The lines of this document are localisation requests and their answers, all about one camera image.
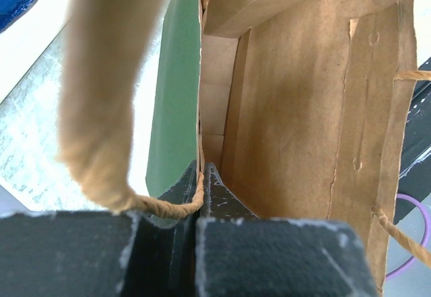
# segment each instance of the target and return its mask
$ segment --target paper bag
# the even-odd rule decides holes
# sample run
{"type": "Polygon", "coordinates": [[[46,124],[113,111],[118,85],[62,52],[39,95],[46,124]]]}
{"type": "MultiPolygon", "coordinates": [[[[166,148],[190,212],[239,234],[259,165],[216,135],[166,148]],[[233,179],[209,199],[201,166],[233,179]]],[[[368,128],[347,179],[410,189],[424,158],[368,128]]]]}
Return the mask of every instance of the paper bag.
{"type": "Polygon", "coordinates": [[[343,220],[382,291],[416,70],[413,0],[210,0],[203,153],[257,215],[343,220]]]}

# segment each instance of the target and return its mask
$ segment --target purple cable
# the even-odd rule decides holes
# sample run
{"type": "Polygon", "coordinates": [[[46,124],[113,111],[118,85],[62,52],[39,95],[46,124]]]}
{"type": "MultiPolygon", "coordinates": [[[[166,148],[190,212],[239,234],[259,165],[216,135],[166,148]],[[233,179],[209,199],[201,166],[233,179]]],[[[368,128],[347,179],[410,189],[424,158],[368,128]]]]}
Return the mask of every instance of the purple cable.
{"type": "MultiPolygon", "coordinates": [[[[431,219],[430,215],[428,214],[428,211],[426,210],[425,206],[423,206],[418,200],[414,199],[413,197],[410,197],[409,195],[405,194],[397,194],[397,198],[404,199],[405,201],[409,201],[410,203],[414,204],[422,213],[422,216],[424,217],[424,223],[425,223],[425,230],[424,230],[424,236],[422,237],[422,240],[420,241],[420,245],[424,246],[428,243],[428,240],[430,238],[430,224],[431,219]]],[[[415,257],[411,256],[405,263],[403,263],[400,267],[396,268],[394,271],[391,271],[386,275],[386,280],[392,279],[395,276],[401,274],[405,270],[407,270],[408,267],[411,266],[411,264],[416,260],[415,257]]]]}

